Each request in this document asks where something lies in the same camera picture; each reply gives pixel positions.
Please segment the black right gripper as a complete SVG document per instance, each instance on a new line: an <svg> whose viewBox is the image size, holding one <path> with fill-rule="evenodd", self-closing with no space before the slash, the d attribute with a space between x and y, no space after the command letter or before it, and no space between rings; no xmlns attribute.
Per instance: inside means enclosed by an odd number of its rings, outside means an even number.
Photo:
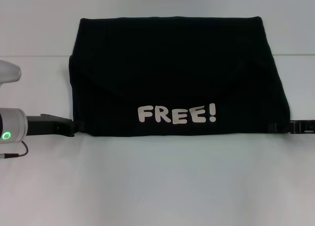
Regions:
<svg viewBox="0 0 315 226"><path fill-rule="evenodd" d="M268 133L314 134L315 120L292 120L290 123L268 124Z"/></svg>

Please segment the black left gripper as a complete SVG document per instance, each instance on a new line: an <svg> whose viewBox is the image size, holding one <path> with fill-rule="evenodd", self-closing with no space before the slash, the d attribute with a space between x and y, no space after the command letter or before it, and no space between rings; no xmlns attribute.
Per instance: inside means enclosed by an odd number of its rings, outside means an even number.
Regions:
<svg viewBox="0 0 315 226"><path fill-rule="evenodd" d="M84 123L73 122L71 119L48 114L27 116L28 131L26 136L62 135L73 137L78 132L84 132Z"/></svg>

